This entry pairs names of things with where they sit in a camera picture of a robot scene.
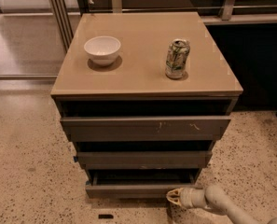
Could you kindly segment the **grey drawer cabinet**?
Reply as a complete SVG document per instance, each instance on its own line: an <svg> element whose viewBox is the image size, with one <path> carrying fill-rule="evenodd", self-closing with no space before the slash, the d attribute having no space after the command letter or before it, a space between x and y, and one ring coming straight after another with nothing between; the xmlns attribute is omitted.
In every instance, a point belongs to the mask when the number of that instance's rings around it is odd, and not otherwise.
<svg viewBox="0 0 277 224"><path fill-rule="evenodd" d="M113 36L117 59L100 66L85 43ZM168 47L176 39L190 45L180 79L165 74ZM86 14L53 86L61 118L224 116L242 86L195 12ZM72 142L78 152L211 151L218 140Z"/></svg>

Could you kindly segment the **grey middle drawer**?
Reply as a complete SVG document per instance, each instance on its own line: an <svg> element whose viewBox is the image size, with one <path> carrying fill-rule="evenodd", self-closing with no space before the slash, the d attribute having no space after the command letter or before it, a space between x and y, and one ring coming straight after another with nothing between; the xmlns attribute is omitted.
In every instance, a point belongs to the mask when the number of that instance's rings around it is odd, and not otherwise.
<svg viewBox="0 0 277 224"><path fill-rule="evenodd" d="M194 169L204 168L211 151L78 152L77 160L88 169Z"/></svg>

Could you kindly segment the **white ceramic bowl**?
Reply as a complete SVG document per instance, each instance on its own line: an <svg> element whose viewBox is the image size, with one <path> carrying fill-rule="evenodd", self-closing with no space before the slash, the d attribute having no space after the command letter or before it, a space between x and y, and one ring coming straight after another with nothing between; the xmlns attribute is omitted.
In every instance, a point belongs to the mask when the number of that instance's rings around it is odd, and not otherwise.
<svg viewBox="0 0 277 224"><path fill-rule="evenodd" d="M120 41L113 36L96 36L84 45L89 59L100 66L113 63L119 55L120 48Z"/></svg>

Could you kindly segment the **green patterned drink can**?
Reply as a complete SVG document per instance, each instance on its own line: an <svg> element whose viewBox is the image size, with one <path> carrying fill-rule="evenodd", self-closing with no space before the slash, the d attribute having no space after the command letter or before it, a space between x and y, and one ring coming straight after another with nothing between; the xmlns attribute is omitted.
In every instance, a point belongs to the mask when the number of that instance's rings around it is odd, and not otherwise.
<svg viewBox="0 0 277 224"><path fill-rule="evenodd" d="M190 45L186 39L176 38L168 47L165 74L171 79L180 79L186 72Z"/></svg>

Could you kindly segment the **grey top drawer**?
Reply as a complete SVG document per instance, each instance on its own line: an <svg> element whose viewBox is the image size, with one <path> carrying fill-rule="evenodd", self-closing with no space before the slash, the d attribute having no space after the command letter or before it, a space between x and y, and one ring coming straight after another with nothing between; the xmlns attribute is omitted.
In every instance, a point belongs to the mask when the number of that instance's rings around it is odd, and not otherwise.
<svg viewBox="0 0 277 224"><path fill-rule="evenodd" d="M61 118L72 142L219 140L229 123L224 116Z"/></svg>

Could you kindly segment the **grey bottom drawer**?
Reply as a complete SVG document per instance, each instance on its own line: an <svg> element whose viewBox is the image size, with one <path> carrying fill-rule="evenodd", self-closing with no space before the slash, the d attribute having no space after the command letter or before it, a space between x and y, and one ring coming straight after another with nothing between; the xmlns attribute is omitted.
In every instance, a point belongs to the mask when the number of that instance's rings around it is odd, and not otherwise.
<svg viewBox="0 0 277 224"><path fill-rule="evenodd" d="M194 186L200 169L92 170L86 192L100 199L163 199L172 189Z"/></svg>

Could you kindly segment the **metal railing frame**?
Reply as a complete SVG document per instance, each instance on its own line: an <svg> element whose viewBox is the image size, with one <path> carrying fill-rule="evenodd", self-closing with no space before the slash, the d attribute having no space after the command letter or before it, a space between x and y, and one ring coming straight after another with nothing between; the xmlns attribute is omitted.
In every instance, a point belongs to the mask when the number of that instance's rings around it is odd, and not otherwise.
<svg viewBox="0 0 277 224"><path fill-rule="evenodd" d="M51 0L62 11L80 13L198 13L217 43L235 46L267 40L277 43L277 0Z"/></svg>

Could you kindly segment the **grey drawer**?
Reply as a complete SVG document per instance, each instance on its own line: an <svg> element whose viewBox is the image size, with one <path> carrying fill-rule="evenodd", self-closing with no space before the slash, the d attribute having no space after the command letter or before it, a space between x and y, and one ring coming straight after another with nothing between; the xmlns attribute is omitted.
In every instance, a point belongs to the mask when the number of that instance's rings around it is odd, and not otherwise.
<svg viewBox="0 0 277 224"><path fill-rule="evenodd" d="M61 118L72 142L219 140L229 123L224 116Z"/></svg>
<svg viewBox="0 0 277 224"><path fill-rule="evenodd" d="M204 168L211 151L78 152L77 160L88 169L194 169Z"/></svg>
<svg viewBox="0 0 277 224"><path fill-rule="evenodd" d="M172 189L194 186L200 169L92 170L86 192L100 199L163 199Z"/></svg>

